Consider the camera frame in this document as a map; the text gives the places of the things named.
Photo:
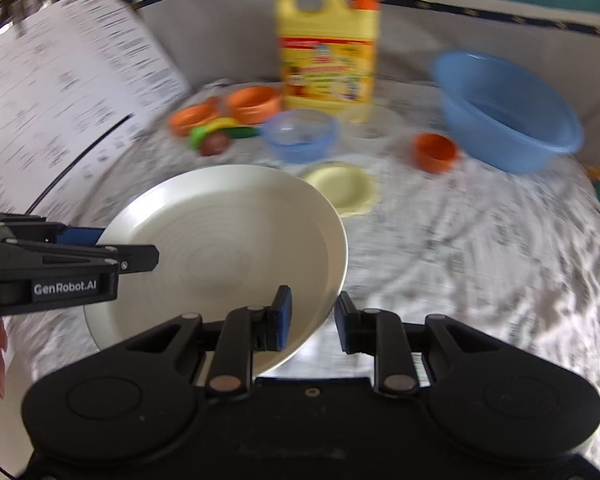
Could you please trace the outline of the white round plate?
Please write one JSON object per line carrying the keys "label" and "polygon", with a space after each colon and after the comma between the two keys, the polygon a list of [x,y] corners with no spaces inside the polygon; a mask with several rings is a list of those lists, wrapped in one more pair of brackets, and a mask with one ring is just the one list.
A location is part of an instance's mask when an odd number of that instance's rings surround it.
{"label": "white round plate", "polygon": [[202,168],[138,196],[100,237],[103,245],[154,245],[148,273],[124,274],[114,301],[84,309],[104,350],[183,313],[219,321],[240,307],[292,292],[289,340],[259,353],[256,374],[291,359],[320,328],[347,274],[346,230],[328,199],[285,171],[254,165]]}

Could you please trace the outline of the yellow scalloped small plate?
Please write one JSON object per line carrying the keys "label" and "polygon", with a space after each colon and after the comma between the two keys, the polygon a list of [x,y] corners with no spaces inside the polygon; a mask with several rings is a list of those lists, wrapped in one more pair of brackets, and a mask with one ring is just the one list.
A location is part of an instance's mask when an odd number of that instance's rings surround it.
{"label": "yellow scalloped small plate", "polygon": [[322,162],[303,171],[300,178],[323,194],[341,218],[368,214],[380,197],[375,178],[348,162]]}

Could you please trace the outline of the small orange-red bowl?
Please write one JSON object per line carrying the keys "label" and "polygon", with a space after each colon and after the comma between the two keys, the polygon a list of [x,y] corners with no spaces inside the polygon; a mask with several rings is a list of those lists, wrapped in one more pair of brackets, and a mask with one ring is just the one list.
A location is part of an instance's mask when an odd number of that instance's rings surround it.
{"label": "small orange-red bowl", "polygon": [[442,134],[423,132],[413,141],[415,165],[430,174],[444,174],[455,166],[460,149]]}

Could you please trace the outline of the blue translucent bowl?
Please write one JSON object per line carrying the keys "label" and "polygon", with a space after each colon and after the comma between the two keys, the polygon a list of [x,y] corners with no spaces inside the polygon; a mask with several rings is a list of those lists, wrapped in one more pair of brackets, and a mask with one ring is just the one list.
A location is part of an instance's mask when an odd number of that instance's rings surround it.
{"label": "blue translucent bowl", "polygon": [[338,134],[338,120],[317,110],[284,110],[260,125],[260,138],[285,164],[325,159]]}

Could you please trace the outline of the clear plastic bowl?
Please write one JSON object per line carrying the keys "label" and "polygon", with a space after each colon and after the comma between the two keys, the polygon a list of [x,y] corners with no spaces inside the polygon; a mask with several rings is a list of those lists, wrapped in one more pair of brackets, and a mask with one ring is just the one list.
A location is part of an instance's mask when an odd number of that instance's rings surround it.
{"label": "clear plastic bowl", "polygon": [[400,128],[401,118],[390,108],[374,104],[356,104],[339,115],[343,132],[353,140],[385,141]]}

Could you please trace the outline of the light green toy vegetable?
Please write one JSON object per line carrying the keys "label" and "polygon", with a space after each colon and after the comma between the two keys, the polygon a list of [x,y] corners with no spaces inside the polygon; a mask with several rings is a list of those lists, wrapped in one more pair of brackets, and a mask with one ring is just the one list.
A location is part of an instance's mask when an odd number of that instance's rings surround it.
{"label": "light green toy vegetable", "polygon": [[192,150],[199,150],[204,139],[211,133],[208,126],[196,126],[191,128],[188,136],[188,145]]}

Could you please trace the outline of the brown toy fruit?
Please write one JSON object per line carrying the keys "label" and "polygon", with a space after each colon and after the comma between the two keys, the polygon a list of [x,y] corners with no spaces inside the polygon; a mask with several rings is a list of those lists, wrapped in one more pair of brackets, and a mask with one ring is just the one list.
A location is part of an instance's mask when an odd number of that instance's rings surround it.
{"label": "brown toy fruit", "polygon": [[226,152],[232,143],[232,138],[225,131],[216,130],[201,141],[199,153],[204,157],[218,156]]}

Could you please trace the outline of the orange toy pan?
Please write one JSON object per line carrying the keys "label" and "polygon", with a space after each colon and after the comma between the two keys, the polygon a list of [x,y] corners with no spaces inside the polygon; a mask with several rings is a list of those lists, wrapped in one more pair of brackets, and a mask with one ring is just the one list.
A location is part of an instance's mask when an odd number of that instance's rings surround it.
{"label": "orange toy pan", "polygon": [[175,112],[169,118],[168,126],[176,136],[188,136],[193,128],[208,124],[219,117],[219,99],[209,98],[200,104]]}

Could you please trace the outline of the white instruction sheet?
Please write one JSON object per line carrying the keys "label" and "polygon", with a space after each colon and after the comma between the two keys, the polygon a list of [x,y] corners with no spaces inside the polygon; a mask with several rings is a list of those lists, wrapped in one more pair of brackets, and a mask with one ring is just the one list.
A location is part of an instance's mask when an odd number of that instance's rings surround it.
{"label": "white instruction sheet", "polygon": [[122,0],[61,0],[0,35],[0,212],[68,223],[188,84]]}

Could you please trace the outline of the yellow toy banana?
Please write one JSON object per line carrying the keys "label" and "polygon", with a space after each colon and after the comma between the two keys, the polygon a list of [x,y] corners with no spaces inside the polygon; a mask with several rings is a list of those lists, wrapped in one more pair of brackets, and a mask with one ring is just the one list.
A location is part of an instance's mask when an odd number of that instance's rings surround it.
{"label": "yellow toy banana", "polygon": [[240,122],[238,122],[233,117],[219,117],[210,120],[210,122],[206,122],[205,124],[198,127],[199,131],[211,132],[215,130],[221,130],[225,128],[237,128],[240,127]]}

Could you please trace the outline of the green toy cucumber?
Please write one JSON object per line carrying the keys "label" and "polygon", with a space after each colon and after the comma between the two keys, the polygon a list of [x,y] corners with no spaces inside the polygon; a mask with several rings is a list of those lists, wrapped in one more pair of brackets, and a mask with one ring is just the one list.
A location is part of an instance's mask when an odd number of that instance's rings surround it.
{"label": "green toy cucumber", "polygon": [[224,128],[223,131],[233,140],[251,139],[259,135],[259,129],[249,126]]}

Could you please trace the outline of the orange toy pot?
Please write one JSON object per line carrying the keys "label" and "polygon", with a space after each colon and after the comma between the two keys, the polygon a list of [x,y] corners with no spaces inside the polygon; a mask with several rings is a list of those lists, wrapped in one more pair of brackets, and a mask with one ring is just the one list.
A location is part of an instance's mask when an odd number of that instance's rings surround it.
{"label": "orange toy pot", "polygon": [[225,103],[230,116],[248,126],[262,124],[282,110],[279,92],[267,86],[251,86],[232,92]]}

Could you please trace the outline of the large blue plastic basin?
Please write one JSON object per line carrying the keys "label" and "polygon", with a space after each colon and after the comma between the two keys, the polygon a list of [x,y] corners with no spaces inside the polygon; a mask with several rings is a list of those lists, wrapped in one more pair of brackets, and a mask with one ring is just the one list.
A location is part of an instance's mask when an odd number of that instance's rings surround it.
{"label": "large blue plastic basin", "polygon": [[582,148],[584,131],[568,102],[515,63],[446,52],[432,63],[431,76],[450,137],[473,158],[510,174],[533,174]]}

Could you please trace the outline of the yellow dish soap jug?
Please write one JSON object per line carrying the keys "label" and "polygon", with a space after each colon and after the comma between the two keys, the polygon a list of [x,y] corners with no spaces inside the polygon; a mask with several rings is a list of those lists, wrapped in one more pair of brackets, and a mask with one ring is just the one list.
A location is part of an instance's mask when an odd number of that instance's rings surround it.
{"label": "yellow dish soap jug", "polygon": [[380,0],[276,0],[275,13],[286,110],[373,101]]}

